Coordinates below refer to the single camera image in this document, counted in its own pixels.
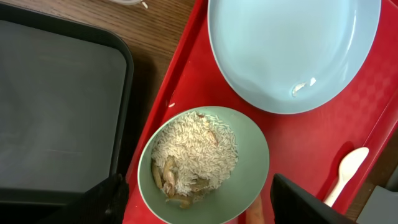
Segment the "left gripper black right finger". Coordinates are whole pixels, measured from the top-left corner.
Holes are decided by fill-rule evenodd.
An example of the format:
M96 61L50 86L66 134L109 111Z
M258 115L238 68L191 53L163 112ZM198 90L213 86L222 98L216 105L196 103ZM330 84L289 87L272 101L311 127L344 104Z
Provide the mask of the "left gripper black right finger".
M273 176L270 198L278 224L354 224L281 174Z

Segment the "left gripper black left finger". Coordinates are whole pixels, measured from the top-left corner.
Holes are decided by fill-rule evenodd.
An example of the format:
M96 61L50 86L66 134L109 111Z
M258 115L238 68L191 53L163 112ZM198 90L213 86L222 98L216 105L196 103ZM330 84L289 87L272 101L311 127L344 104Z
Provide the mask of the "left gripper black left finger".
M129 185L121 174L108 177L40 224L122 224Z

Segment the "white plastic spoon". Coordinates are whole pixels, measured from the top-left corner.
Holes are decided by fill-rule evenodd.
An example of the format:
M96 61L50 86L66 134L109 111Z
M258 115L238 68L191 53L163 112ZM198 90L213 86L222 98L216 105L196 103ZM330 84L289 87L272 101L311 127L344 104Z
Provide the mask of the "white plastic spoon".
M324 200L326 205L329 207L333 206L345 185L355 175L368 154L369 149L367 147L361 147L351 151L341 160L338 167L338 181L329 196Z

